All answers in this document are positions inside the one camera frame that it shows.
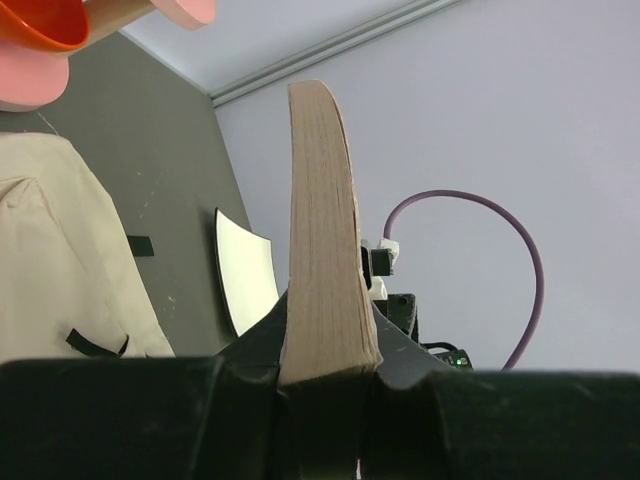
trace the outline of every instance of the black strap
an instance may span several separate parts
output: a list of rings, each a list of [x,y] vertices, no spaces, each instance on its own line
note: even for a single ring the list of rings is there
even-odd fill
[[[71,333],[67,337],[67,343],[71,345],[71,348],[87,357],[120,358],[124,355],[124,352],[127,351],[127,347],[129,346],[129,335],[127,335],[127,339],[124,341],[122,347],[120,347],[120,350],[118,350],[117,353],[107,350],[106,348],[102,348],[101,346],[87,340],[75,328],[71,330]]]
[[[127,235],[127,240],[129,240],[129,248],[131,248],[134,257],[153,257],[155,255],[151,238]]]

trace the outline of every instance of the white wall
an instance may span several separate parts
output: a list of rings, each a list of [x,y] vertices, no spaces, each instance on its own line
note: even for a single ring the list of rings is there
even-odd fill
[[[342,108],[363,237],[421,190],[512,211],[546,267],[520,366],[640,370],[640,2],[469,0],[218,110],[254,231],[286,287],[286,83],[321,78]],[[499,217],[428,200],[400,217],[391,291],[412,292],[423,341],[499,367],[529,314],[524,244]]]
[[[124,32],[211,92],[405,3],[409,0],[217,0],[215,21],[195,32],[160,12]]]

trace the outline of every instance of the ceiling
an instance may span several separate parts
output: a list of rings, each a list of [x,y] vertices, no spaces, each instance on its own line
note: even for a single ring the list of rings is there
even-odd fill
[[[408,0],[219,0],[213,24],[188,32],[160,12],[124,33],[202,90],[225,84],[382,15]]]

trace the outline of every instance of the gray wall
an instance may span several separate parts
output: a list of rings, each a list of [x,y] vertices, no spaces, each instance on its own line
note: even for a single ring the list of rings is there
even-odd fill
[[[290,132],[286,83],[334,91],[352,149],[363,236],[404,197],[485,195],[539,244],[542,321],[525,368],[640,370],[640,2],[469,0],[218,110],[254,231],[286,287]],[[391,291],[412,292],[423,340],[502,365],[529,315],[519,237],[459,200],[400,217]]]
[[[71,140],[113,197],[127,233],[151,237],[156,256],[138,259],[138,267],[176,353],[214,353],[231,340],[213,213],[220,207],[237,223],[248,221],[206,95],[114,35],[72,57],[60,100],[38,112],[0,113],[0,130]]]

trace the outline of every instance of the beige bag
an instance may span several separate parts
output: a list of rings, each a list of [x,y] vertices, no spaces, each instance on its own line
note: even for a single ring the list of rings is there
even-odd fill
[[[124,356],[172,356],[111,197],[71,144],[0,135],[0,362],[78,357],[76,329]]]

